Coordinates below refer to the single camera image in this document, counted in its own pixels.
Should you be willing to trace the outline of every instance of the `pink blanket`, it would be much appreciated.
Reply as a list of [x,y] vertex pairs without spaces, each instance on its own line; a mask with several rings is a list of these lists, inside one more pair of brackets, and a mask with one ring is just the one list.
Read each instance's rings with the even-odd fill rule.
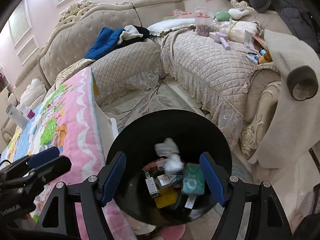
[[[56,146],[61,155],[72,163],[71,170],[50,182],[36,197],[37,218],[55,184],[81,183],[91,175],[97,175],[105,165],[99,126],[96,118],[93,93],[93,76],[87,67],[65,81],[35,110],[24,131],[17,131],[17,147],[4,151],[8,159],[16,160],[25,155],[37,154]],[[103,208],[106,220],[115,240],[136,239],[127,219],[114,201]],[[81,205],[76,205],[76,215],[83,240],[89,239],[84,224]]]

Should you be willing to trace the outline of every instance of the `quilted sofa cover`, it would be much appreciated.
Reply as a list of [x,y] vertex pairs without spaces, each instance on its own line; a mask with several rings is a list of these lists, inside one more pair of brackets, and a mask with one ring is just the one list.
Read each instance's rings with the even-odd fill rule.
[[165,72],[211,113],[232,148],[241,133],[247,99],[242,87],[255,64],[246,57],[249,50],[243,44],[228,43],[231,50],[185,28],[162,40],[161,59]]
[[131,90],[150,89],[164,77],[161,50],[154,42],[137,42],[91,64],[100,95],[99,106],[110,104]]

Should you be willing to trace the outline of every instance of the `blue cloth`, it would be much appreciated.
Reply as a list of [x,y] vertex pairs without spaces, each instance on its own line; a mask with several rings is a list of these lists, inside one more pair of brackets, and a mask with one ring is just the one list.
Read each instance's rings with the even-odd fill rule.
[[113,51],[117,46],[120,35],[123,31],[124,29],[117,29],[113,31],[110,28],[103,27],[94,46],[89,49],[85,58],[97,60]]

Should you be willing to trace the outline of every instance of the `rug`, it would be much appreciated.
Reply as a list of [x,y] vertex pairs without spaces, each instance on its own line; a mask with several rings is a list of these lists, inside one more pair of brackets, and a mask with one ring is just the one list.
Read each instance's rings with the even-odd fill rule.
[[164,109],[193,109],[165,82],[149,90],[135,90],[126,93],[110,105],[101,107],[110,118],[117,120],[119,132],[139,117]]
[[[117,120],[118,130],[121,130],[139,117],[164,109],[182,109],[193,111],[193,109],[166,83],[162,82],[155,88],[148,91],[136,90],[130,91],[125,96],[114,101],[110,105],[101,108],[103,112]],[[232,153],[232,174],[239,177],[243,182],[253,183],[252,176],[247,168],[242,164],[238,157]],[[217,204],[207,214],[186,224],[186,231],[180,240],[198,240],[211,239],[220,218],[223,208]],[[242,218],[237,240],[245,237],[250,215],[250,203],[246,203],[244,207],[244,215]],[[148,236],[137,236],[140,240],[151,239],[153,233]]]

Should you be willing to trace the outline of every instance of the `black trash can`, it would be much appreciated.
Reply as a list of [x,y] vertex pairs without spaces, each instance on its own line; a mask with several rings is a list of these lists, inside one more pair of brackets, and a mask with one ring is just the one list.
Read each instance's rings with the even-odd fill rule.
[[201,153],[209,152],[217,165],[223,166],[229,174],[232,170],[227,140],[212,122],[199,114],[168,109],[147,114],[129,124],[113,142],[106,161],[108,165],[118,151],[126,154],[127,165],[114,200],[131,217],[157,226],[191,222],[216,204],[206,185],[205,194],[197,197],[192,210],[178,208],[172,211],[156,207],[149,195],[142,168],[159,158],[154,145],[167,137],[175,141],[184,162],[199,163]]

